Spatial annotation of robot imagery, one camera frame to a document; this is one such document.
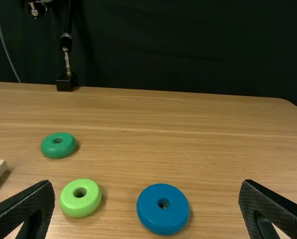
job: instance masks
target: wood grain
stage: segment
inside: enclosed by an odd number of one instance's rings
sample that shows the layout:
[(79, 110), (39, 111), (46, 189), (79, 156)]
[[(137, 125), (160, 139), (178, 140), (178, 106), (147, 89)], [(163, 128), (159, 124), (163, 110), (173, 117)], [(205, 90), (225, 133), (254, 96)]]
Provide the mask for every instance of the wood grain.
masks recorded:
[[(58, 131), (72, 133), (80, 148), (50, 160), (40, 143)], [(297, 107), (274, 98), (0, 83), (0, 158), (12, 167), (0, 180), (0, 201), (43, 179), (56, 200), (77, 178), (103, 189), (86, 218), (63, 215), (56, 201), (49, 239), (160, 238), (136, 215), (140, 192), (160, 182), (178, 187), (192, 208), (188, 226), (169, 238), (244, 239), (244, 179), (297, 203)]]

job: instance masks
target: blue ring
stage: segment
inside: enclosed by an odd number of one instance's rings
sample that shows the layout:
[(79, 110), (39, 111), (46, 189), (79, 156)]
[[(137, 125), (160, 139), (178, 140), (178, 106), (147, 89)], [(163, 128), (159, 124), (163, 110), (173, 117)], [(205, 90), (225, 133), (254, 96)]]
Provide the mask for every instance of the blue ring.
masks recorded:
[(147, 187), (138, 197), (137, 215), (141, 223), (158, 235), (173, 235), (188, 222), (190, 208), (184, 194), (168, 184)]

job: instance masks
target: toy ring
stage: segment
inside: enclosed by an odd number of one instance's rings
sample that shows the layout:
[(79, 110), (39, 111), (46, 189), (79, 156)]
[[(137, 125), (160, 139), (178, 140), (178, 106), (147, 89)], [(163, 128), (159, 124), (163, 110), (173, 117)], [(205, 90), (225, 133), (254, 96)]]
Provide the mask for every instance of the toy ring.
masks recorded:
[(74, 137), (69, 133), (54, 133), (42, 141), (41, 152), (49, 158), (63, 158), (70, 155), (76, 147)]
[(81, 218), (91, 214), (99, 205), (102, 193), (91, 179), (77, 179), (68, 183), (60, 194), (60, 208), (68, 216)]
[(190, 208), (184, 194), (168, 184), (147, 187), (138, 197), (137, 215), (141, 223), (158, 235), (173, 235), (188, 222)]

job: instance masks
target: textured gripper pad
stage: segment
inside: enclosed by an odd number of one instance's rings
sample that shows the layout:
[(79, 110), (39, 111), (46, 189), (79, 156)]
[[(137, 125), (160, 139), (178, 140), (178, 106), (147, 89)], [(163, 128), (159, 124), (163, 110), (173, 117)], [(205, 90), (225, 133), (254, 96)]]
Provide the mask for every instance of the textured gripper pad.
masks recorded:
[(0, 203), (0, 239), (23, 223), (17, 239), (43, 239), (54, 210), (52, 184), (41, 181)]
[(267, 239), (258, 227), (257, 214), (262, 214), (290, 238), (297, 239), (297, 204), (252, 180), (245, 180), (239, 205), (251, 239)]

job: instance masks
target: black backdrop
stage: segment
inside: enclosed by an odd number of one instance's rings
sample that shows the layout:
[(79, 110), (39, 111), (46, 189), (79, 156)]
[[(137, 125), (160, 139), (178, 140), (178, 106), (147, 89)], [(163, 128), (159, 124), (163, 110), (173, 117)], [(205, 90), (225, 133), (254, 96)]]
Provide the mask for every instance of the black backdrop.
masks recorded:
[[(54, 84), (65, 0), (33, 20), (0, 0), (24, 83)], [(75, 0), (71, 65), (83, 86), (287, 99), (297, 105), (297, 0)], [(16, 82), (0, 42), (0, 81)]]

